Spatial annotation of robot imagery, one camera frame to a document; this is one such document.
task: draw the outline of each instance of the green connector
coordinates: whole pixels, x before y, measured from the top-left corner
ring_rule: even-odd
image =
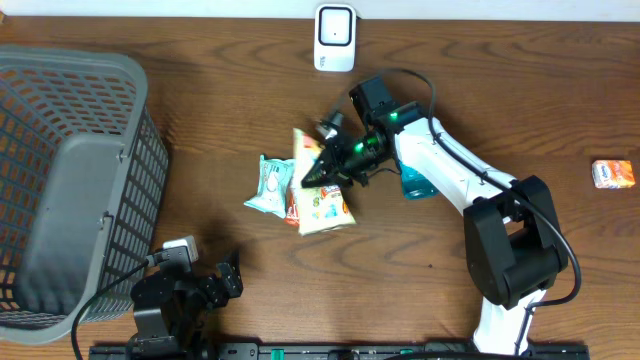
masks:
[[[271,350],[271,360],[284,360],[284,350],[282,349]]]

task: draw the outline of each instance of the gray plastic basket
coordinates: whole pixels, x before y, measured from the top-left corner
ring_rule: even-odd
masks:
[[[0,338],[41,344],[149,251],[168,156],[121,55],[0,46]],[[136,274],[83,321],[131,306]]]

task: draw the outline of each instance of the snack package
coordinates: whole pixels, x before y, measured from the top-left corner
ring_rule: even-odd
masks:
[[[597,160],[591,166],[593,182],[599,189],[622,189],[635,185],[631,161]]]
[[[245,205],[265,213],[273,213],[280,218],[285,217],[287,186],[291,181],[294,170],[293,159],[277,160],[265,159],[260,155],[260,181],[258,193]]]
[[[296,161],[291,197],[285,221],[298,225],[300,235],[338,229],[356,223],[336,185],[303,189],[300,182],[311,169],[322,148],[302,130],[293,129],[294,158]]]

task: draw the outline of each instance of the white wall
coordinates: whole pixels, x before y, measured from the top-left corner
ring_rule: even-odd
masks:
[[[7,15],[312,18],[305,0],[0,0]],[[351,0],[365,19],[639,21],[640,0]]]

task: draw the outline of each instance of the wooden tabletop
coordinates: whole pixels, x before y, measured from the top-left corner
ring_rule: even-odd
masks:
[[[0,43],[131,56],[149,78],[150,113],[171,144],[155,242],[193,234],[200,270],[241,246],[245,291],[210,319],[214,332],[264,342],[424,342],[468,338],[481,295],[465,263],[462,218],[442,196],[408,202],[392,174],[345,194],[358,222],[300,237],[243,206],[258,158],[292,157],[349,84],[382,67],[427,73],[436,116],[472,152],[551,189],[584,286],[536,312],[534,341],[578,341],[593,359],[640,357],[640,185],[597,190],[596,159],[629,159],[640,180],[640,27],[634,24],[370,21],[356,67],[313,67],[312,20],[8,18]],[[406,99],[426,100],[417,82]],[[348,127],[361,131],[348,109]],[[573,284],[559,275],[548,299]],[[124,342],[131,314],[82,325],[80,347]],[[0,344],[4,359],[72,356],[69,337]]]

